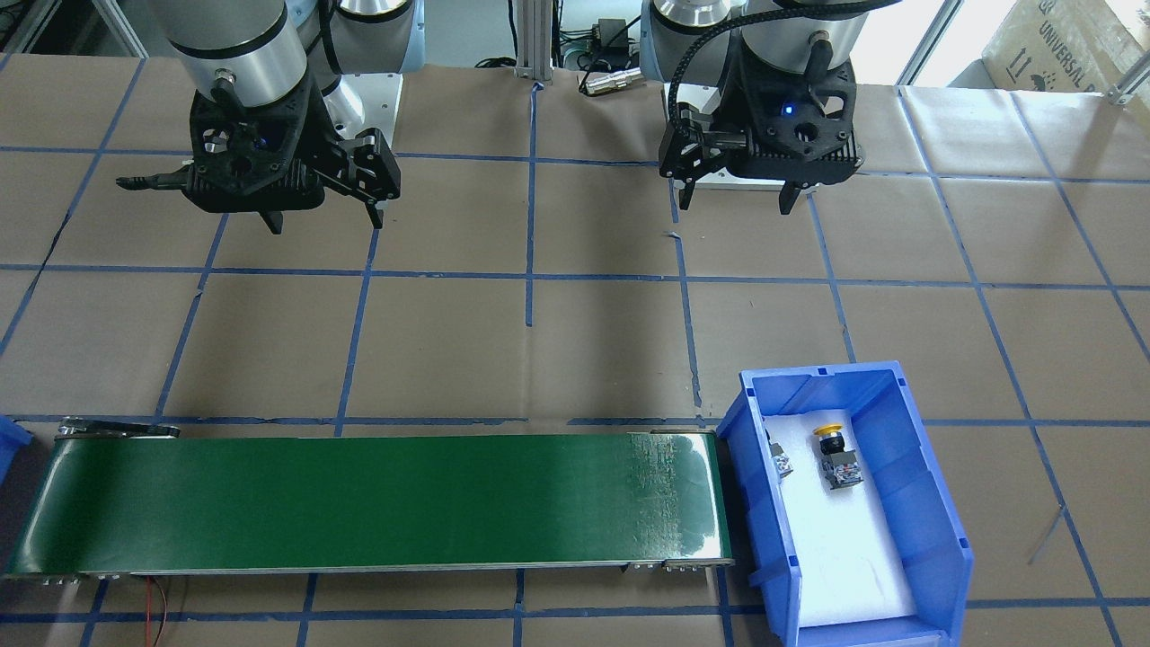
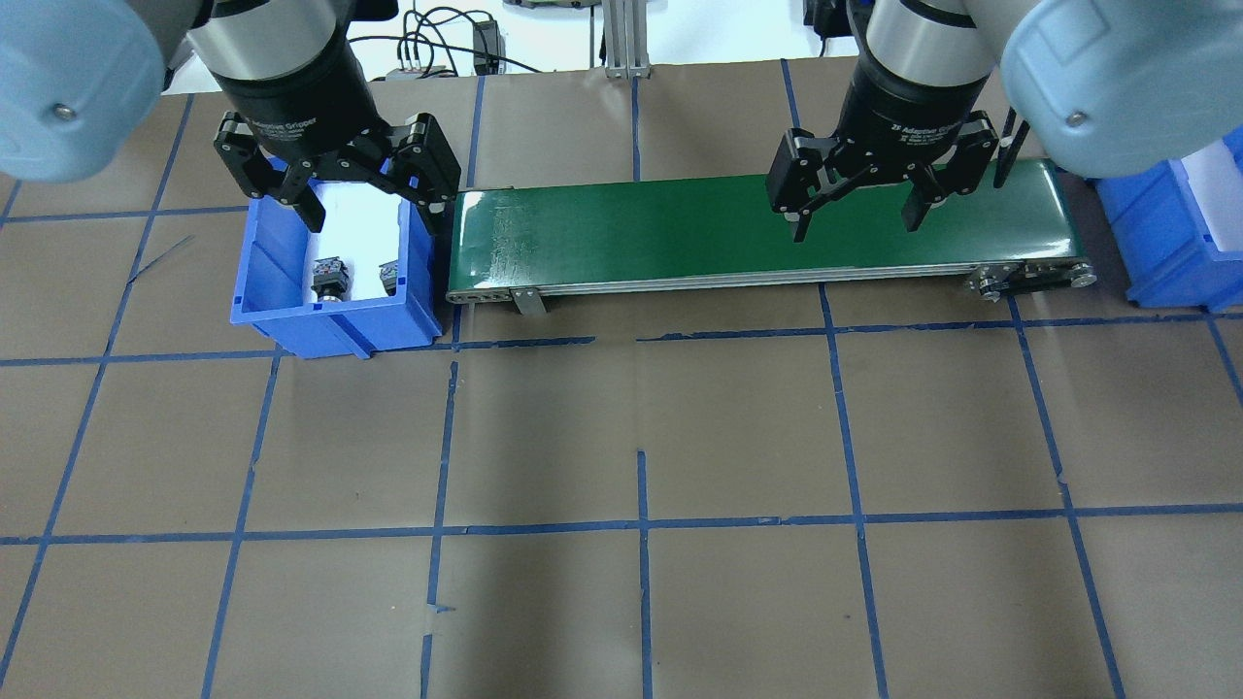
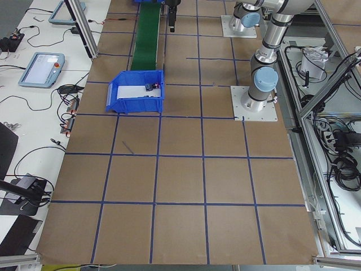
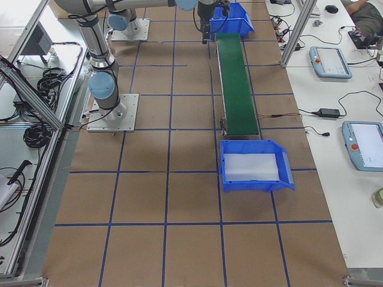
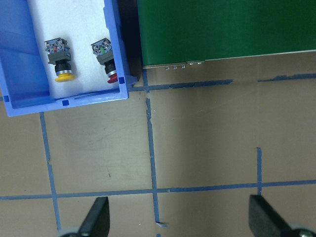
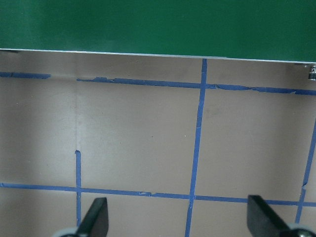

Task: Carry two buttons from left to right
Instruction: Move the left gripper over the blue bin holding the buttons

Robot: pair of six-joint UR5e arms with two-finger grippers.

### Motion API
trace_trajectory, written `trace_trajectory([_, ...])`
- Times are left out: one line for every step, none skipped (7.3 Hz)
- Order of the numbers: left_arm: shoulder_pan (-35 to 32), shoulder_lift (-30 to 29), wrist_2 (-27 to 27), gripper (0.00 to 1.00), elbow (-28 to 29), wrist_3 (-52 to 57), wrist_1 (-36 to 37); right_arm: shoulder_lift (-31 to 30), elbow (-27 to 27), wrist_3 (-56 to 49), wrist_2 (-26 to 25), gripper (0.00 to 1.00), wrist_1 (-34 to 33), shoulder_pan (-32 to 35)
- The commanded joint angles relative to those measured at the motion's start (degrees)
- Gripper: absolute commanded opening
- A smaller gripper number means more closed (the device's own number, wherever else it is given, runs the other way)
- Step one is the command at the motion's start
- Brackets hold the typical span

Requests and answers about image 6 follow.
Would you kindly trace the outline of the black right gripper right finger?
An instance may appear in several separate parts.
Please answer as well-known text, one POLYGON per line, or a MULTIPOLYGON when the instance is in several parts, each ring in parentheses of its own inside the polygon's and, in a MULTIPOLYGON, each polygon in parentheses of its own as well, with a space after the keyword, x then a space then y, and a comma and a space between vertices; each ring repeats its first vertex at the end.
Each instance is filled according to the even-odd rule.
POLYGON ((247 199, 247 227, 253 237, 292 237, 289 226, 259 195, 247 199))

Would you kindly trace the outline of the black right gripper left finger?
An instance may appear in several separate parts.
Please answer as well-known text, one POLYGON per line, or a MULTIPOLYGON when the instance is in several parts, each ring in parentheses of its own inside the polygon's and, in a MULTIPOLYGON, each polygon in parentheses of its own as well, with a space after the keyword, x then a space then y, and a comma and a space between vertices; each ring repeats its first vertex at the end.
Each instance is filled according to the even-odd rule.
POLYGON ((109 230, 108 203, 106 197, 95 198, 77 229, 78 237, 106 237, 109 230))

